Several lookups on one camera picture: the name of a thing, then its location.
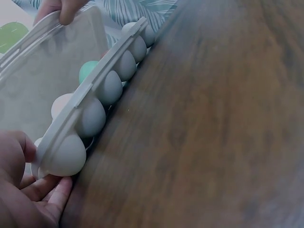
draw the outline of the green leaf print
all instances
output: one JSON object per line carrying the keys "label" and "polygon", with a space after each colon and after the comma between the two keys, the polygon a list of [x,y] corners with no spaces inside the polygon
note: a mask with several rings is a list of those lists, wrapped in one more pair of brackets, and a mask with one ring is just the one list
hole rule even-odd
{"label": "green leaf print", "polygon": [[0,53],[4,54],[27,33],[27,27],[18,22],[11,22],[0,28]]}

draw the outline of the patterned fabric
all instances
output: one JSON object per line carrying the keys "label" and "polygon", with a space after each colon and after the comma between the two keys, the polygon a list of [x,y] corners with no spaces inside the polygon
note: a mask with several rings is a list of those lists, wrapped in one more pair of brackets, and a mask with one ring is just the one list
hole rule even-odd
{"label": "patterned fabric", "polygon": [[[12,0],[28,14],[35,16],[42,0]],[[120,30],[128,22],[146,17],[156,32],[176,9],[177,0],[92,0],[104,13],[105,31],[111,48],[120,38]]]}

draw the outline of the egg carton lid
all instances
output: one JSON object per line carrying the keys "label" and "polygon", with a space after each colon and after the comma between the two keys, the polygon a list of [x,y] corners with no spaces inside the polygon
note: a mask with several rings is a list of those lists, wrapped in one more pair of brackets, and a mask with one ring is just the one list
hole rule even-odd
{"label": "egg carton lid", "polygon": [[[44,18],[0,60],[0,97],[4,97],[0,99],[0,127],[21,128],[32,140],[43,135],[31,164],[36,179],[43,175],[40,165],[51,163],[64,139],[74,134],[84,103],[116,62],[140,35],[148,37],[148,43],[154,40],[145,34],[149,24],[141,18],[100,60],[108,46],[99,8],[84,6],[69,26],[61,26],[58,17],[59,12],[54,12]],[[80,67],[91,60],[99,62],[78,86]],[[52,120],[53,101],[68,93],[72,94],[69,101]]]}
{"label": "egg carton lid", "polygon": [[108,50],[100,10],[85,5],[69,26],[51,13],[0,59],[0,128],[32,141],[52,123],[51,106],[79,86],[80,67]]}

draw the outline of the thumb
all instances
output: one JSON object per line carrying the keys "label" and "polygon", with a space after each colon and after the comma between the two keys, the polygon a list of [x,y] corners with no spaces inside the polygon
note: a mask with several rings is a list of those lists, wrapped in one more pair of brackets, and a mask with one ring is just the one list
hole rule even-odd
{"label": "thumb", "polygon": [[59,22],[62,25],[69,25],[73,22],[76,13],[83,7],[87,0],[62,0]]}

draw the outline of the plastic container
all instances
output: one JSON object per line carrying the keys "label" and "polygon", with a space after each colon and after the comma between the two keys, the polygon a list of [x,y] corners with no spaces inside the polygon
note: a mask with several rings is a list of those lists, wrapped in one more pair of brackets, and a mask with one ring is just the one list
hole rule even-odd
{"label": "plastic container", "polygon": [[[108,46],[99,8],[84,6],[69,26],[61,26],[55,12],[0,60],[0,128],[21,129],[36,141],[31,164],[36,179],[82,169],[82,138],[102,130],[103,106],[119,99],[122,82],[133,76],[154,40],[154,34],[141,37],[151,30],[145,18],[128,26],[100,60]],[[99,62],[79,85],[79,71],[88,61]]]}

